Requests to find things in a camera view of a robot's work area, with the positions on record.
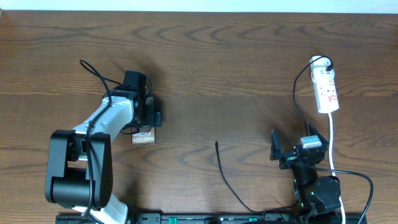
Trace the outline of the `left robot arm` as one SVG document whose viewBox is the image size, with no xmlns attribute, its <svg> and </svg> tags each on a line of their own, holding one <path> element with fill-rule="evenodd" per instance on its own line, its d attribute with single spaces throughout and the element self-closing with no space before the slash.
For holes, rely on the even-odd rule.
<svg viewBox="0 0 398 224">
<path fill-rule="evenodd" d="M 162 125 L 151 89 L 143 73 L 127 71 L 122 83 L 106 90 L 87 120 L 71 130 L 53 132 L 45 198 L 76 212 L 56 216 L 56 223 L 136 222 L 132 209 L 113 194 L 111 145 L 120 133 L 133 136 Z"/>
</svg>

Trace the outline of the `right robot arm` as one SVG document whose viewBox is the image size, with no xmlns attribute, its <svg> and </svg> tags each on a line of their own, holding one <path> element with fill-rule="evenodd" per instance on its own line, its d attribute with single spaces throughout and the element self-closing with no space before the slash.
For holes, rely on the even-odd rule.
<svg viewBox="0 0 398 224">
<path fill-rule="evenodd" d="M 314 128 L 301 144 L 283 152 L 276 131 L 271 132 L 270 160 L 279 161 L 279 168 L 290 169 L 294 176 L 294 192 L 298 204 L 292 218 L 300 223 L 341 223 L 340 180 L 332 175 L 318 176 L 315 165 L 325 158 L 329 142 Z"/>
</svg>

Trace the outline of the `Galaxy S25 Ultra smartphone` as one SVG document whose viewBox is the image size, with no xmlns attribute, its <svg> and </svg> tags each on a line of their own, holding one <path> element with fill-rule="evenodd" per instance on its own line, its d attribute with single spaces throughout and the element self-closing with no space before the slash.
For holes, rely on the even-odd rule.
<svg viewBox="0 0 398 224">
<path fill-rule="evenodd" d="M 155 144 L 155 128 L 142 128 L 139 132 L 131 134 L 131 144 Z"/>
</svg>

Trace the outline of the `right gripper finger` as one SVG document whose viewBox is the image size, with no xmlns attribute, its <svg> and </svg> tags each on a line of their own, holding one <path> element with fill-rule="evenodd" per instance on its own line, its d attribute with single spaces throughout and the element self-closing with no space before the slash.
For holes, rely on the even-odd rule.
<svg viewBox="0 0 398 224">
<path fill-rule="evenodd" d="M 329 142 L 317 131 L 314 124 L 310 123 L 308 125 L 308 131 L 311 136 L 317 136 L 322 143 L 322 146 L 328 147 Z"/>
<path fill-rule="evenodd" d="M 280 159 L 281 156 L 281 149 L 280 149 L 280 144 L 279 140 L 276 135 L 275 129 L 271 131 L 271 154 L 270 154 L 270 160 L 271 161 L 276 161 Z"/>
</svg>

